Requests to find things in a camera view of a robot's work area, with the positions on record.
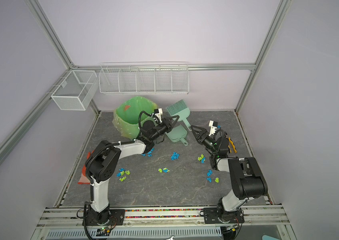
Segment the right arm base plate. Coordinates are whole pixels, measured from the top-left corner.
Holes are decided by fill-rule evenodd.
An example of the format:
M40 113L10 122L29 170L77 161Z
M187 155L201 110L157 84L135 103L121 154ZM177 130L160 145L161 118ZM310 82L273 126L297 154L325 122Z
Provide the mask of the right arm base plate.
M203 208L202 216L205 224L242 224L244 214L242 211L225 212L217 207Z

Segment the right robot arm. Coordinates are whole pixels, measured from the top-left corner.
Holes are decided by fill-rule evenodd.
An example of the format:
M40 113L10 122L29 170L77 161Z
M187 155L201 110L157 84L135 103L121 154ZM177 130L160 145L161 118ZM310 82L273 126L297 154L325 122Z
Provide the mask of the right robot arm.
M256 158L229 156L230 140L225 131L218 129L211 134L207 129L194 125L190 129L197 143L210 154L212 169L229 173L231 190L217 205L221 213L239 211L248 201L268 194L268 186Z

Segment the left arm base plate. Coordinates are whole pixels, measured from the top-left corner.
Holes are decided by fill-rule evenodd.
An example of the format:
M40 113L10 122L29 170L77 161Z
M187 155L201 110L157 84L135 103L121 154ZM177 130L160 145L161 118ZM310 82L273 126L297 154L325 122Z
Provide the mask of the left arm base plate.
M86 210L83 226L120 226L125 219L124 209L104 209L98 213L93 209Z

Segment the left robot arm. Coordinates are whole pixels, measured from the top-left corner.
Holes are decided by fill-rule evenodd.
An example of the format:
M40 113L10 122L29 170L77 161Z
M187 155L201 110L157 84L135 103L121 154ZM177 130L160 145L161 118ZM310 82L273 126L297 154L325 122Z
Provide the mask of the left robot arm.
M152 121L144 122L138 137L128 142L101 141L86 161L85 176L90 181L91 201L86 203L96 215L104 215L109 209L109 179L114 174L119 159L133 155L147 154L155 146L155 140L169 133L177 124L179 116L162 118L155 125Z

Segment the green hand brush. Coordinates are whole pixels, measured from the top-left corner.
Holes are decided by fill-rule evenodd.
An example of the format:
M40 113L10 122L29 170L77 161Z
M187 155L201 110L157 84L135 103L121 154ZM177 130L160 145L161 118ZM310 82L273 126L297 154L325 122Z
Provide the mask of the green hand brush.
M170 116L179 116L179 121L183 121L187 129L191 131L191 124L187 120L190 115L190 109L186 105L184 100L179 100L178 102L166 107L166 111Z

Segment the green plastic dustpan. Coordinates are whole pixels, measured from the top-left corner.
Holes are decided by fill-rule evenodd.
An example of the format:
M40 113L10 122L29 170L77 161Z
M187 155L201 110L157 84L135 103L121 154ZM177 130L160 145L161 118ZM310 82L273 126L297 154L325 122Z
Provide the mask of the green plastic dustpan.
M182 126L176 126L169 133L165 133L172 143L181 142L184 146L188 146L188 142L185 139L187 136L187 130Z

